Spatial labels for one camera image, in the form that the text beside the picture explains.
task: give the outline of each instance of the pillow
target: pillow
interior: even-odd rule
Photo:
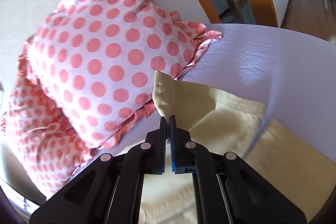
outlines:
[[[67,182],[76,167],[92,156],[39,82],[34,85],[26,79],[28,66],[23,53],[1,126],[6,142],[30,179],[49,198]]]
[[[95,148],[116,144],[128,119],[152,104],[154,72],[177,77],[190,69],[215,40],[208,35],[203,24],[183,23],[153,0],[62,0],[28,57],[48,95]]]

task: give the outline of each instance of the folded cloth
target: folded cloth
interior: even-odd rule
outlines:
[[[195,83],[175,81],[155,73],[153,100],[159,113],[176,116],[179,128],[209,151],[233,151],[242,156],[258,128],[264,105],[225,91]],[[246,162],[300,208],[310,221],[335,187],[336,166],[313,147],[272,120]],[[190,174],[170,172],[144,180],[139,223],[196,223]]]

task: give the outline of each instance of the silver pin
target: silver pin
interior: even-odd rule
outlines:
[[[228,160],[235,160],[237,158],[237,155],[233,152],[228,152],[228,153],[225,154],[225,157]]]
[[[193,149],[193,148],[196,147],[196,144],[194,142],[187,142],[187,143],[185,143],[185,147]]]
[[[109,153],[105,153],[100,156],[101,161],[109,161],[111,159],[111,155]]]
[[[151,144],[150,143],[142,143],[140,145],[141,149],[143,150],[147,150],[147,149],[150,149],[151,148]]]

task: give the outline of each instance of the beige cloth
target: beige cloth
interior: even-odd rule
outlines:
[[[166,119],[209,151],[241,156],[250,144],[264,113],[264,105],[206,85],[175,81],[155,74],[153,100]],[[139,223],[197,223],[190,174],[174,175],[170,147],[166,173],[147,175]],[[298,206],[310,221],[335,187],[336,165],[273,120],[246,162]]]

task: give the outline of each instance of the brown floor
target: brown floor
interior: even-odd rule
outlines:
[[[336,1],[289,0],[282,28],[336,43]]]

